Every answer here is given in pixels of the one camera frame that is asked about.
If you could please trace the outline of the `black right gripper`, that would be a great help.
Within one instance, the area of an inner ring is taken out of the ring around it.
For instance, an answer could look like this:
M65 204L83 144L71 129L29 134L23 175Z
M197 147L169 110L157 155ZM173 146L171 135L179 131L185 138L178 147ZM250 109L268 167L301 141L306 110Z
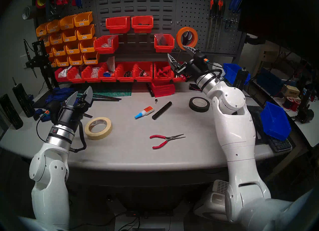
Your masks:
M197 49L190 46L183 46L183 49L189 55L195 55ZM185 81L197 79L201 76L209 74L208 64L209 60L204 59L192 59L189 62L179 63L170 54L167 54L167 61L172 70L174 70L175 75L182 76Z

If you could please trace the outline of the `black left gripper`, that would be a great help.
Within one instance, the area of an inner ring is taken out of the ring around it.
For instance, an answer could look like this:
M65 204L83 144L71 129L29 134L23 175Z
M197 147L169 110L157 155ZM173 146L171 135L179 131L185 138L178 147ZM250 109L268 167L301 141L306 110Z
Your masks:
M93 91L92 87L89 86L84 91L84 100L76 99L78 91L75 91L68 99L65 104L62 104L61 109L56 115L55 124L68 127L72 131L76 131L79 126L79 121L82 120L84 113L92 106Z

